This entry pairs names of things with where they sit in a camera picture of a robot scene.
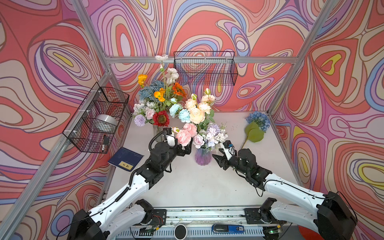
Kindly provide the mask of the white poppy stem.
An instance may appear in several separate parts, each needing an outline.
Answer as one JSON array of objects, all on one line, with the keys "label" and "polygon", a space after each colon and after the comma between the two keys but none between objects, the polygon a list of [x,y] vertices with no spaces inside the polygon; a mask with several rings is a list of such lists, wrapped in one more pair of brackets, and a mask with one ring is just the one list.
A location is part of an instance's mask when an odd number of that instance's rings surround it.
[{"label": "white poppy stem", "polygon": [[178,79],[179,73],[175,68],[165,67],[166,61],[169,59],[168,55],[156,55],[155,59],[160,62],[160,72],[163,74],[165,87],[172,86]]}]

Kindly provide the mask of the orange poppy stem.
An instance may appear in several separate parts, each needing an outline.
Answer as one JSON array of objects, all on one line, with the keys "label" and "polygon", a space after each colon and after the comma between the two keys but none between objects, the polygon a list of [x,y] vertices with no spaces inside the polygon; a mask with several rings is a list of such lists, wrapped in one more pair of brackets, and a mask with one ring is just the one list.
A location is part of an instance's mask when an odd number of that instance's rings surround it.
[{"label": "orange poppy stem", "polygon": [[163,81],[153,80],[150,85],[147,85],[147,78],[147,75],[138,76],[138,83],[141,87],[141,90],[139,90],[139,103],[143,104],[147,101],[165,102],[165,83]]}]

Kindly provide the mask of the red flower with leaf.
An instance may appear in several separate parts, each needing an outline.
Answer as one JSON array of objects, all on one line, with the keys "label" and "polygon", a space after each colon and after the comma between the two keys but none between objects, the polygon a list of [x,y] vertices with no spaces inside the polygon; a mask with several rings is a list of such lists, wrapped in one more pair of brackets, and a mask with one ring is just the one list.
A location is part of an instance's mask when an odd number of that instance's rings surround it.
[{"label": "red flower with leaf", "polygon": [[168,127],[170,124],[169,115],[166,111],[155,112],[153,121],[153,125],[158,127]]}]

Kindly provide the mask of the lilac mixed flower bunch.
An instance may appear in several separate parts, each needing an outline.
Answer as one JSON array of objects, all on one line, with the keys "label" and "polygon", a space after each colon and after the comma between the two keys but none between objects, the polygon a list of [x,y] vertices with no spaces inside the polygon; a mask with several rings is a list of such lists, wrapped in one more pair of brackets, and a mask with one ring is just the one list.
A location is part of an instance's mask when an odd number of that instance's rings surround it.
[{"label": "lilac mixed flower bunch", "polygon": [[228,138],[226,126],[209,123],[197,128],[197,134],[192,138],[192,143],[197,149],[212,151],[217,145],[225,142]]}]

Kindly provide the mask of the peach rose stem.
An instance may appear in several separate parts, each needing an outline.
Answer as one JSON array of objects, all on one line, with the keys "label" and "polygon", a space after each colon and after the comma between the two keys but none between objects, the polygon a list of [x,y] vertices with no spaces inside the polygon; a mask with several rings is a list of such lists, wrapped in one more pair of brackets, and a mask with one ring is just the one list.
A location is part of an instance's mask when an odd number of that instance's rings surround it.
[{"label": "peach rose stem", "polygon": [[192,94],[185,102],[185,108],[190,112],[190,121],[196,125],[202,123],[205,119],[205,112],[198,108],[197,95]]}]

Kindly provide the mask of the light blue rose stem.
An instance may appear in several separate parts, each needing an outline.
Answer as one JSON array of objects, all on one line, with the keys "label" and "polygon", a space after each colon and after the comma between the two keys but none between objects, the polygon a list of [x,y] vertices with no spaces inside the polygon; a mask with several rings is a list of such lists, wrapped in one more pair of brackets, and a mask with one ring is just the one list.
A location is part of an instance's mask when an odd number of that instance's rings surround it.
[{"label": "light blue rose stem", "polygon": [[176,98],[171,98],[169,113],[172,118],[178,118],[182,123],[191,123],[190,111],[184,108]]}]

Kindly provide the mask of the orange sunflower stem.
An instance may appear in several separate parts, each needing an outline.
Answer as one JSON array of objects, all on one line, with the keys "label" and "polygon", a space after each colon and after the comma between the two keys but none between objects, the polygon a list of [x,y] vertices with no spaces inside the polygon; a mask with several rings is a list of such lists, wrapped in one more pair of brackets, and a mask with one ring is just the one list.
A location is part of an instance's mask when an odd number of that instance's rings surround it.
[{"label": "orange sunflower stem", "polygon": [[177,83],[177,82],[175,82],[173,84],[172,91],[173,91],[173,96],[175,96],[175,97],[177,96],[177,97],[184,98],[184,97],[187,96],[187,94],[186,94],[185,90],[183,89],[183,87],[179,83]]}]

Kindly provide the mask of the white tape roll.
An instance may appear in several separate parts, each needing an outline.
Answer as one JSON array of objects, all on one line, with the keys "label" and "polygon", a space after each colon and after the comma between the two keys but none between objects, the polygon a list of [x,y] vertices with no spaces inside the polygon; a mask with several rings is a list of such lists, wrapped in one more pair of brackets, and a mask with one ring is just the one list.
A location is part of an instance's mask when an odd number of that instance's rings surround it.
[{"label": "white tape roll", "polygon": [[102,133],[114,133],[117,125],[117,120],[106,114],[98,115],[94,121],[95,128]]}]

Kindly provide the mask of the blue hydrangea stem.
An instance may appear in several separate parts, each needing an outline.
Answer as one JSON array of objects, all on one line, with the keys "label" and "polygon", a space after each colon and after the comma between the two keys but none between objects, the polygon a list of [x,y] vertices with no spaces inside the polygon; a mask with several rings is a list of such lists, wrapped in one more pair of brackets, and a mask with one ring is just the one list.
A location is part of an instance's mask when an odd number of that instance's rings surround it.
[{"label": "blue hydrangea stem", "polygon": [[242,145],[244,148],[247,142],[257,143],[263,140],[265,133],[271,126],[268,116],[261,112],[250,113],[246,117],[247,126],[245,127],[245,140]]}]

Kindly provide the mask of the red pen cup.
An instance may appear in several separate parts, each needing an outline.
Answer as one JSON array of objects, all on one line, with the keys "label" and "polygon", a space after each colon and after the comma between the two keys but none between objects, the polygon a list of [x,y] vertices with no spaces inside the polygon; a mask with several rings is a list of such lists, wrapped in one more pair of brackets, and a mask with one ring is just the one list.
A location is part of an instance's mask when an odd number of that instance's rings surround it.
[{"label": "red pen cup", "polygon": [[305,239],[305,240],[324,240],[320,234],[310,230],[310,229],[307,229],[305,227],[302,227],[302,226],[298,226],[299,228],[299,232],[301,233],[302,237]]}]

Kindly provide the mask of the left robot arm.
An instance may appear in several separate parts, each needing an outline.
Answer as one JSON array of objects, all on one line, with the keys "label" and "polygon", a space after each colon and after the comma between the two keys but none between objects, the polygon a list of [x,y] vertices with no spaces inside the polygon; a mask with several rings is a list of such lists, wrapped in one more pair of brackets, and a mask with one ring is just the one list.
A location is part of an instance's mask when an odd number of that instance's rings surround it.
[{"label": "left robot arm", "polygon": [[80,210],[74,215],[68,226],[69,240],[112,240],[129,227],[151,223],[153,206],[138,198],[165,173],[171,173],[171,164],[176,157],[189,155],[192,151],[192,142],[179,142],[171,128],[164,128],[160,134],[166,139],[156,144],[151,139],[149,158],[131,173],[125,186],[91,210]]}]

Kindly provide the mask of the purple blue glass vase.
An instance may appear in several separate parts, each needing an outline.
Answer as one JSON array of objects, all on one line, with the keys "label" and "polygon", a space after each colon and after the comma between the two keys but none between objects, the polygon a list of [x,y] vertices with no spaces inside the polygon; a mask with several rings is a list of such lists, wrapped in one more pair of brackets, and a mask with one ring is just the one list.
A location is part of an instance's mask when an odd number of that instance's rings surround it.
[{"label": "purple blue glass vase", "polygon": [[195,153],[195,162],[200,166],[206,166],[212,161],[212,154],[209,149],[197,149]]}]

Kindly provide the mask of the blue black device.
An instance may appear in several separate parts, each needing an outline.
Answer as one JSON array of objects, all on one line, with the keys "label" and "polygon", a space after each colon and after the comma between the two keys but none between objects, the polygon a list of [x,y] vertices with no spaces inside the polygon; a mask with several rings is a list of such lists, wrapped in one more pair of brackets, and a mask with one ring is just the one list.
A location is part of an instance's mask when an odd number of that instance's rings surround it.
[{"label": "blue black device", "polygon": [[243,234],[245,228],[241,225],[214,224],[212,225],[212,232],[216,234]]}]

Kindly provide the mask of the pink peony stem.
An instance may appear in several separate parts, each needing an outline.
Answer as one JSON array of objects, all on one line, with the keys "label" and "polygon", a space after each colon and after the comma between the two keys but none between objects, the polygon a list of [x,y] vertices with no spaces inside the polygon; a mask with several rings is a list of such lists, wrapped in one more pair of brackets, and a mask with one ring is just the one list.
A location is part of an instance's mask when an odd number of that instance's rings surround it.
[{"label": "pink peony stem", "polygon": [[172,131],[176,134],[178,143],[185,147],[197,135],[197,126],[195,124],[186,123],[182,129],[174,127],[172,128]]}]

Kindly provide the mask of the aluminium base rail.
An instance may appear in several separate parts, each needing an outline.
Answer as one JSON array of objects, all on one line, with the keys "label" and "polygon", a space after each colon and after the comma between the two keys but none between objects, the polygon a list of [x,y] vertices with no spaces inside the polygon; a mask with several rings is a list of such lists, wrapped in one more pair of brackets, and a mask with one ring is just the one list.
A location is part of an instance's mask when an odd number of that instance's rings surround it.
[{"label": "aluminium base rail", "polygon": [[[262,222],[257,206],[165,208],[164,223],[152,232],[142,226],[122,231],[117,240],[174,240],[176,227],[186,227],[187,240],[302,240],[299,227],[285,221]],[[215,233],[213,225],[239,225],[243,233]]]}]

